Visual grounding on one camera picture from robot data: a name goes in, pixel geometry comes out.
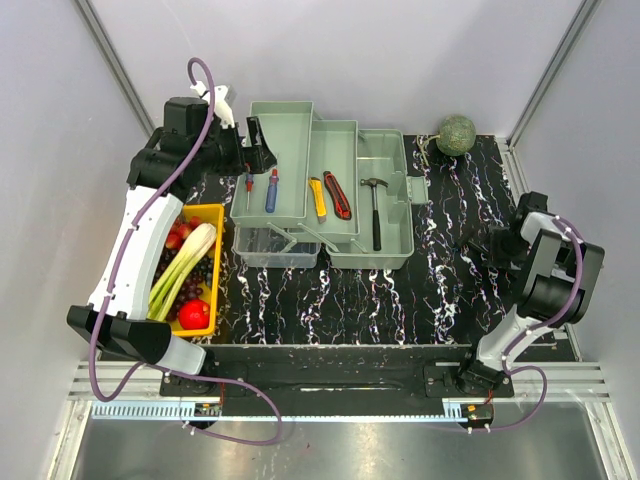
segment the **red strawberry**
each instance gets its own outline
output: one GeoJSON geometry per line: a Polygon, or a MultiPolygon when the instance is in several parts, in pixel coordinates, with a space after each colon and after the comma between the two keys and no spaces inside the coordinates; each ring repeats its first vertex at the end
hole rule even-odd
{"type": "Polygon", "coordinates": [[[169,250],[178,250],[182,246],[182,238],[177,233],[170,233],[164,246],[169,250]]]}
{"type": "Polygon", "coordinates": [[[191,228],[193,228],[194,230],[198,228],[198,225],[200,225],[201,223],[202,219],[200,217],[191,217],[191,219],[189,220],[189,226],[191,226],[191,228]]]}
{"type": "Polygon", "coordinates": [[[189,225],[187,225],[186,223],[183,223],[182,225],[180,225],[178,227],[178,235],[180,236],[180,238],[182,238],[183,240],[186,240],[187,237],[189,235],[191,235],[191,232],[193,232],[193,230],[191,229],[191,227],[189,225]]]}

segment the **black mounting plate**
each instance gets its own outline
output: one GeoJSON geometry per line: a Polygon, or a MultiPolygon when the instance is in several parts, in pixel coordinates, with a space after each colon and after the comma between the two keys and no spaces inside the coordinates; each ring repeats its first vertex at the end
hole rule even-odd
{"type": "MultiPolygon", "coordinates": [[[[558,349],[527,349],[519,361],[572,361],[568,340],[558,349]]],[[[442,415],[442,398],[468,397],[457,390],[436,394],[443,368],[453,375],[465,360],[468,345],[451,346],[246,346],[207,345],[215,352],[215,371],[203,373],[242,378],[255,385],[288,416],[442,415]]],[[[161,384],[161,395],[206,397],[220,395],[218,386],[203,393],[200,384],[161,384]]],[[[496,397],[512,397],[509,386],[496,397]]],[[[486,393],[478,395],[486,398],[486,393]]],[[[226,415],[271,415],[269,406],[252,392],[227,385],[226,415]]]]}
{"type": "MultiPolygon", "coordinates": [[[[221,378],[246,379],[248,374],[247,365],[241,362],[228,362],[216,366],[215,375],[221,378]]],[[[220,387],[217,383],[198,382],[187,380],[175,375],[169,375],[169,381],[163,380],[160,385],[161,397],[200,397],[209,395],[220,395],[220,387]]],[[[236,385],[225,386],[225,397],[244,397],[247,390],[236,385]]]]}
{"type": "MultiPolygon", "coordinates": [[[[458,365],[439,365],[424,367],[424,384],[427,397],[429,398],[461,398],[461,397],[481,397],[485,398],[489,392],[485,389],[478,389],[471,393],[462,392],[456,387],[454,378],[458,372],[458,365]]],[[[515,395],[513,385],[502,383],[498,388],[493,390],[494,398],[511,398],[515,395]]]]}

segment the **red box cutter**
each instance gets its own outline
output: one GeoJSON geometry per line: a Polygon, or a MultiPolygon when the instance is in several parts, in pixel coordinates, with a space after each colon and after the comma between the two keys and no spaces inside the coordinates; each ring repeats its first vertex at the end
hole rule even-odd
{"type": "Polygon", "coordinates": [[[331,172],[324,172],[324,186],[327,187],[331,200],[333,201],[333,209],[336,212],[336,216],[342,220],[351,220],[351,207],[349,206],[349,200],[345,196],[338,180],[331,172]]]}

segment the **cable connector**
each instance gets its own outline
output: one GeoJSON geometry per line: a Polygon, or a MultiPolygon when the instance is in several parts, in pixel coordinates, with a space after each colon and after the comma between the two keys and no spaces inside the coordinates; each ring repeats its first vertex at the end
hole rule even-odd
{"type": "MultiPolygon", "coordinates": [[[[198,97],[205,102],[211,104],[211,92],[207,90],[207,87],[201,81],[197,81],[195,85],[191,85],[191,90],[196,92],[198,97]]],[[[213,106],[213,112],[220,119],[220,126],[223,129],[233,127],[235,120],[233,119],[233,111],[227,101],[230,96],[230,89],[226,85],[218,85],[215,87],[215,105],[213,106]]]]}

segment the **tool box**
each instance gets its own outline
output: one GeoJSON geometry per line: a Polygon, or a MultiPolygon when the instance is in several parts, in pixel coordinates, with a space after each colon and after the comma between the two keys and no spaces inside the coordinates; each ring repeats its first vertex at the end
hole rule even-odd
{"type": "MultiPolygon", "coordinates": [[[[322,243],[337,268],[401,268],[413,254],[411,205],[428,200],[426,179],[407,176],[402,133],[359,130],[356,121],[323,120],[311,102],[254,102],[251,115],[260,118],[266,142],[278,158],[279,182],[275,210],[267,213],[265,201],[271,173],[254,176],[248,209],[244,178],[238,179],[231,219],[243,237],[236,238],[236,251],[242,251],[240,245],[246,243],[241,241],[249,235],[245,229],[269,229],[277,235],[263,233],[261,238],[263,242],[274,239],[268,248],[270,255],[286,258],[300,253],[299,244],[322,243]],[[325,172],[335,176],[348,202],[349,220],[339,218],[334,211],[325,172]],[[325,220],[316,214],[314,193],[309,186],[311,177],[323,183],[325,220]],[[374,250],[372,188],[360,184],[370,178],[388,185],[376,188],[379,251],[374,250]]],[[[283,263],[287,262],[263,260],[259,266],[282,267],[283,263]]]]}

